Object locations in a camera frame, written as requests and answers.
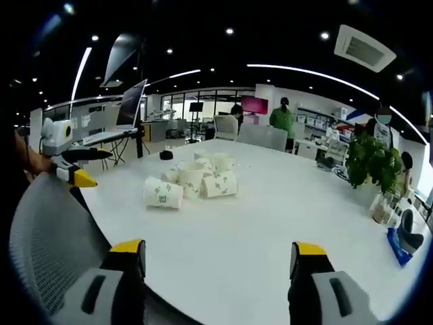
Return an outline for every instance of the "mesh chair back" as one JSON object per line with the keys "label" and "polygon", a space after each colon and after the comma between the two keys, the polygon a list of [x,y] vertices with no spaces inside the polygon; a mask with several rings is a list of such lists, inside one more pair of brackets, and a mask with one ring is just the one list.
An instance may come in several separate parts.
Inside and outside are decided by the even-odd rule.
{"label": "mesh chair back", "polygon": [[217,139],[237,139],[237,119],[233,115],[215,115],[215,137]]}
{"label": "mesh chair back", "polygon": [[284,151],[287,142],[287,131],[263,125],[242,124],[238,142]]}
{"label": "mesh chair back", "polygon": [[12,222],[9,255],[31,299],[49,315],[110,245],[64,181],[40,174],[24,193]]}

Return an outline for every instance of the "television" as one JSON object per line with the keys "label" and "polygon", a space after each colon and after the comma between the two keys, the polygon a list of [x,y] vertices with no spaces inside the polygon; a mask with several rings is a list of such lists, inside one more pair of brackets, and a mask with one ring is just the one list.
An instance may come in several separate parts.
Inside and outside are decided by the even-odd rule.
{"label": "television", "polygon": [[242,108],[245,112],[251,112],[254,114],[268,114],[268,100],[244,96],[242,98]]}

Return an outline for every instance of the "ceiling vent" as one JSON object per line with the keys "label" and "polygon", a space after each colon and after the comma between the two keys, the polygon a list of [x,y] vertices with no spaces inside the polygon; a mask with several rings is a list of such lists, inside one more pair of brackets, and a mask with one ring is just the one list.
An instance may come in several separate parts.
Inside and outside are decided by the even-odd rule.
{"label": "ceiling vent", "polygon": [[385,45],[347,25],[340,26],[334,54],[374,72],[382,71],[397,57]]}

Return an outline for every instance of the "paper cup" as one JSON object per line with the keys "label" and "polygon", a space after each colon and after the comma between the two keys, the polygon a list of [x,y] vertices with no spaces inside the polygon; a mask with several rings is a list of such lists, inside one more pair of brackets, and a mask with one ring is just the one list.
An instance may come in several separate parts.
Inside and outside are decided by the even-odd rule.
{"label": "paper cup", "polygon": [[222,173],[223,171],[230,171],[235,166],[235,159],[232,155],[225,152],[214,154],[213,156],[214,169],[216,173]]}
{"label": "paper cup", "polygon": [[179,182],[183,187],[185,198],[197,198],[200,195],[205,168],[198,162],[182,162],[177,165],[179,169]]}
{"label": "paper cup", "polygon": [[237,193],[237,190],[237,179],[233,171],[224,171],[203,179],[203,195],[207,198],[234,195]]}
{"label": "paper cup", "polygon": [[212,155],[209,152],[205,151],[204,149],[194,151],[194,160],[200,158],[207,158],[210,160],[212,159]]}
{"label": "paper cup", "polygon": [[177,168],[170,168],[166,172],[162,173],[161,179],[179,185],[179,171]]}
{"label": "paper cup", "polygon": [[204,174],[203,177],[214,175],[214,167],[211,161],[207,158],[199,158],[196,160],[196,163],[200,163],[204,165]]}
{"label": "paper cup", "polygon": [[155,177],[148,177],[144,182],[143,199],[146,205],[179,209],[182,198],[182,186]]}

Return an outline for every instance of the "white table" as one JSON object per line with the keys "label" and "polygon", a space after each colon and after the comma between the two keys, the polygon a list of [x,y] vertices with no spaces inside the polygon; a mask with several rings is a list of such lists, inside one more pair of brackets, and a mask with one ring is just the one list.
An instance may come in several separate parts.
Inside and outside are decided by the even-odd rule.
{"label": "white table", "polygon": [[[237,196],[184,200],[180,211],[146,207],[145,179],[197,149],[236,157]],[[289,324],[291,245],[321,245],[335,270],[346,271],[389,318],[413,286],[430,237],[401,268],[386,227],[350,199],[351,188],[315,161],[224,140],[173,149],[110,169],[83,195],[111,244],[146,241],[146,283],[171,305],[206,324]]]}

